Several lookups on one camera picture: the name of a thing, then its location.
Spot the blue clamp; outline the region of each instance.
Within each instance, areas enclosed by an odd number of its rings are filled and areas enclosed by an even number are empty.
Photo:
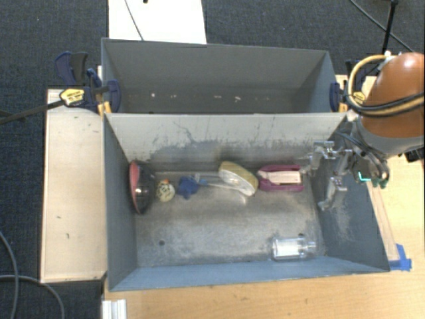
[[[400,256],[399,260],[389,261],[391,270],[406,270],[410,272],[412,269],[412,259],[406,258],[406,253],[402,245],[396,243],[398,255]]]
[[[84,90],[85,102],[79,104],[78,107],[96,112],[99,102],[96,100],[95,94],[102,89],[102,81],[93,68],[85,71],[87,56],[88,54],[84,52],[63,52],[54,60],[54,67],[57,75],[64,81],[65,85],[81,86]],[[85,76],[89,78],[90,87],[84,83]],[[118,81],[109,80],[107,87],[106,95],[109,96],[111,110],[112,112],[117,112],[121,104],[121,90]]]
[[[339,103],[341,103],[342,97],[342,90],[339,83],[331,83],[331,88],[329,89],[329,104],[331,105],[332,112],[338,111]]]

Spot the yellow object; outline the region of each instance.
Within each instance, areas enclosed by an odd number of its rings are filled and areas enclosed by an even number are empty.
[[[104,108],[105,108],[105,112],[107,114],[112,113],[111,104],[108,101],[104,102]]]
[[[62,99],[67,106],[76,102],[81,102],[84,100],[84,90],[79,88],[68,88],[60,93],[60,99]]]
[[[218,169],[218,174],[228,184],[238,185],[238,184],[241,184],[242,182],[249,183],[251,186],[250,189],[253,189],[253,192],[251,195],[253,195],[258,189],[257,177],[255,177],[252,173],[250,173],[245,168],[231,161],[223,161]]]

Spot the blue plastic object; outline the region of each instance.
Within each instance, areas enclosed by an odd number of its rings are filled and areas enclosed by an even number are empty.
[[[112,79],[108,81],[108,88],[110,92],[110,103],[112,112],[118,112],[121,104],[121,90],[118,80]]]
[[[94,87],[99,88],[102,86],[102,81],[100,80],[98,74],[93,68],[87,70],[87,77],[91,80],[93,78]]]
[[[410,269],[412,269],[412,259],[406,258],[406,253],[402,245],[396,243],[396,246],[400,260],[389,261],[391,270],[406,270],[410,272]]]
[[[77,83],[74,74],[72,73],[71,55],[71,52],[63,52],[54,60],[56,73],[67,86],[73,86]]]
[[[198,183],[191,176],[180,177],[177,195],[182,195],[185,199],[190,199],[192,194],[196,194],[199,189]]]
[[[333,112],[338,111],[339,103],[341,101],[341,87],[339,83],[333,82],[331,88],[329,89],[329,103],[331,105],[331,110]]]

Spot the clear plastic container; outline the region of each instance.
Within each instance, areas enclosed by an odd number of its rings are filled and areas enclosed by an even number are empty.
[[[274,238],[272,254],[277,261],[311,258],[316,254],[316,244],[307,242],[302,234],[296,238]]]

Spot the gray box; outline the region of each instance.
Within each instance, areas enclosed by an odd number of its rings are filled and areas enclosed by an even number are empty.
[[[344,206],[320,212],[333,161],[323,160],[301,193],[201,187],[190,200],[155,201],[137,215],[128,163],[158,178],[217,171],[223,160],[251,172],[307,164],[316,140],[343,120],[328,113],[335,75],[325,51],[137,41],[102,42],[104,80],[117,78],[121,112],[104,122],[111,290],[259,282],[388,271],[364,185],[345,178]],[[314,259],[276,262],[273,237],[303,233]]]

